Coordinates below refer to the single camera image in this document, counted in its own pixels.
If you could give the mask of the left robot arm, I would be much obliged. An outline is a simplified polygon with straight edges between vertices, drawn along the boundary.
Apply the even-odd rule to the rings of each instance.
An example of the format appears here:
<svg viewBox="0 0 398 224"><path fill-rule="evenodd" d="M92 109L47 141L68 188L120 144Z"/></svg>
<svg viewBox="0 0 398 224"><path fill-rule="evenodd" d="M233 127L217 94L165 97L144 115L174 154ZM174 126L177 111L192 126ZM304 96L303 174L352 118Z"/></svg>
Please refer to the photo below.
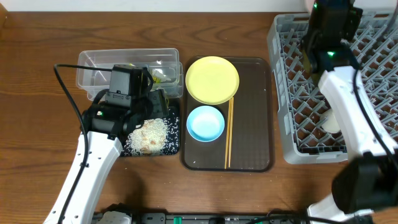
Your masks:
<svg viewBox="0 0 398 224"><path fill-rule="evenodd" d="M46 223L90 223L105 180L121 155L127 137L148 119L164 118L169 109L163 90L153 90L146 67L116 64L108 71L110 86L81 112L58 69L55 76L80 123L76 154Z"/></svg>

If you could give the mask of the yellow plate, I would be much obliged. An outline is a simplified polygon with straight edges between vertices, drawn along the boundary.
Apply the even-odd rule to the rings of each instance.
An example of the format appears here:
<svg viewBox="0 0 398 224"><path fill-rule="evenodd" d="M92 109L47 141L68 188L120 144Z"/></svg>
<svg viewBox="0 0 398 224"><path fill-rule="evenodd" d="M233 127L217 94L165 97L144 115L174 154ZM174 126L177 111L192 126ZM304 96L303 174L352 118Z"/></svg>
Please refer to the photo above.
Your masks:
<svg viewBox="0 0 398 224"><path fill-rule="evenodd" d="M239 73L230 61L207 56L189 66L185 84L189 94L198 102L219 105L235 95L239 82Z"/></svg>

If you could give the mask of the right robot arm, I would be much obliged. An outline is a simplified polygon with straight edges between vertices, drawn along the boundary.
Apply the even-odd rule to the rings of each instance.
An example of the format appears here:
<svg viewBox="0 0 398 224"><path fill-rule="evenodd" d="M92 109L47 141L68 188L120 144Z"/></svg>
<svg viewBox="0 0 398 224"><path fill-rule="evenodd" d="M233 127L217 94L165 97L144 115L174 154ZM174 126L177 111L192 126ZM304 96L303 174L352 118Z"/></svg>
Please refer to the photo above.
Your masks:
<svg viewBox="0 0 398 224"><path fill-rule="evenodd" d="M331 194L308 207L307 223L368 222L373 212L397 206L397 143L366 94L359 62L342 43L353 39L362 14L353 1L316 0L301 40L304 69L331 107L349 159Z"/></svg>

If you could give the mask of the wooden chopstick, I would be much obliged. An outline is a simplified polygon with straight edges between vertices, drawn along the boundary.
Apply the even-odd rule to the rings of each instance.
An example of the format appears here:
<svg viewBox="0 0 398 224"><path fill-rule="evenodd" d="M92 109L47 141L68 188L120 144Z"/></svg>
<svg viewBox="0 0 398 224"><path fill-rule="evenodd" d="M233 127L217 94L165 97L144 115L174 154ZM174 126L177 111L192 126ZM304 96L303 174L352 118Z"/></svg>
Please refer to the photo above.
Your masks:
<svg viewBox="0 0 398 224"><path fill-rule="evenodd" d="M228 132L229 132L229 105L228 105L228 119L227 119L227 129L226 129L226 147L225 147L225 161L224 161L225 169L228 168L228 135L229 135Z"/></svg>
<svg viewBox="0 0 398 224"><path fill-rule="evenodd" d="M234 114L234 97L230 99L229 104L229 132L228 132L228 168L231 167L231 148L233 137L233 114Z"/></svg>

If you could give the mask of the small white cup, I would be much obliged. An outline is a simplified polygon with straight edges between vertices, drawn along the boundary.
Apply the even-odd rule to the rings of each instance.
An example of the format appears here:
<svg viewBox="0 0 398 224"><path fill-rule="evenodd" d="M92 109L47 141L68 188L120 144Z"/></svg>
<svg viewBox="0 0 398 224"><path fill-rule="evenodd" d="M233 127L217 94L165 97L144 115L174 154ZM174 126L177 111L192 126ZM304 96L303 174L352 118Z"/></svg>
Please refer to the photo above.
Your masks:
<svg viewBox="0 0 398 224"><path fill-rule="evenodd" d="M321 128L324 129L326 132L332 134L340 132L340 127L332 109L329 109L322 113L320 119L323 121Z"/></svg>

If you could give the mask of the blue bowl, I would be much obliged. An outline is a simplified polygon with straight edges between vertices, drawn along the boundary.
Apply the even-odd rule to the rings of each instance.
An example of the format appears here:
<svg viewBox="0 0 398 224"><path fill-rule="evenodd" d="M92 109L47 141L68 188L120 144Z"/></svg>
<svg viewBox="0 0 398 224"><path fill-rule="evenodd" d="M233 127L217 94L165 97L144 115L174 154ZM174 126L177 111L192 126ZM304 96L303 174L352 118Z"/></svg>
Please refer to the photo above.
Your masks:
<svg viewBox="0 0 398 224"><path fill-rule="evenodd" d="M186 127L193 139L212 142L224 131L224 116L213 106L199 106L188 115Z"/></svg>

